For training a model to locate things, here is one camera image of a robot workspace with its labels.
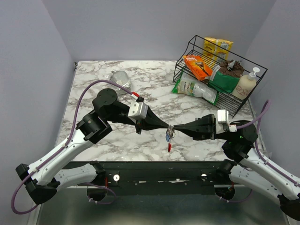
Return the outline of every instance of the gray wall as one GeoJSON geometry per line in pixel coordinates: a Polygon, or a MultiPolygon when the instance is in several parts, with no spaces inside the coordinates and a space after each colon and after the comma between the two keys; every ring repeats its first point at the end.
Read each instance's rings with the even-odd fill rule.
{"type": "Polygon", "coordinates": [[[43,0],[76,60],[177,60],[195,34],[244,55],[275,0],[43,0]]]}
{"type": "MultiPolygon", "coordinates": [[[[53,148],[73,78],[74,63],[41,0],[0,1],[0,224],[22,225],[10,198],[15,168],[53,148]]],[[[22,188],[18,210],[32,200],[22,188]]]]}
{"type": "Polygon", "coordinates": [[[253,40],[246,58],[269,70],[251,100],[259,113],[266,99],[272,100],[262,120],[262,136],[273,160],[300,176],[300,2],[277,0],[253,40]]]}

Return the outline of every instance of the soap dispenser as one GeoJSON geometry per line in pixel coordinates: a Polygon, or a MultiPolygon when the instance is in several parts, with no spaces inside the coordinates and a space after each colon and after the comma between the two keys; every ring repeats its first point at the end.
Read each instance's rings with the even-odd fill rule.
{"type": "Polygon", "coordinates": [[[240,78],[240,81],[236,85],[235,89],[233,90],[232,94],[239,99],[245,99],[248,94],[252,91],[252,89],[256,86],[256,73],[260,70],[257,67],[253,68],[253,72],[248,75],[243,75],[240,78]]]}

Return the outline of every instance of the marble table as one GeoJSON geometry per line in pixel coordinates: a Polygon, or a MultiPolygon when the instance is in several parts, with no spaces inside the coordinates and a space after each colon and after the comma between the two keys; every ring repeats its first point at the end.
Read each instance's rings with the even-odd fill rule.
{"type": "MultiPolygon", "coordinates": [[[[61,125],[59,142],[70,132],[75,107],[85,87],[98,79],[107,79],[111,71],[124,70],[132,82],[132,91],[145,98],[152,111],[170,125],[194,121],[217,108],[201,98],[173,94],[175,61],[80,61],[61,125]]],[[[77,120],[93,109],[92,100],[109,84],[94,85],[83,98],[77,120]]],[[[130,105],[129,95],[119,96],[119,101],[130,105]]],[[[252,120],[249,104],[245,104],[234,120],[252,120]]],[[[135,128],[123,124],[111,124],[113,131],[97,145],[79,154],[74,160],[100,161],[189,161],[223,160],[223,140],[193,141],[181,132],[172,139],[172,150],[167,151],[165,129],[135,133],[135,128]]]]}

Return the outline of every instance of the keychain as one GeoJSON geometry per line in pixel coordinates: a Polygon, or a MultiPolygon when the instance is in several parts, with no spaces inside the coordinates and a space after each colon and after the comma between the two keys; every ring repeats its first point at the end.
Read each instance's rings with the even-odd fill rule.
{"type": "Polygon", "coordinates": [[[168,142],[168,152],[171,151],[171,139],[176,135],[173,126],[169,126],[167,132],[165,133],[165,139],[168,142]]]}

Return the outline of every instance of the orange package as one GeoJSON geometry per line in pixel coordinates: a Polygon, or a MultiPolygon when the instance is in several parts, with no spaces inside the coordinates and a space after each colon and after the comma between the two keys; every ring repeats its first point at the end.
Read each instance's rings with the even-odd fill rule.
{"type": "Polygon", "coordinates": [[[212,70],[204,63],[200,56],[184,55],[183,60],[199,81],[210,78],[212,70]]]}

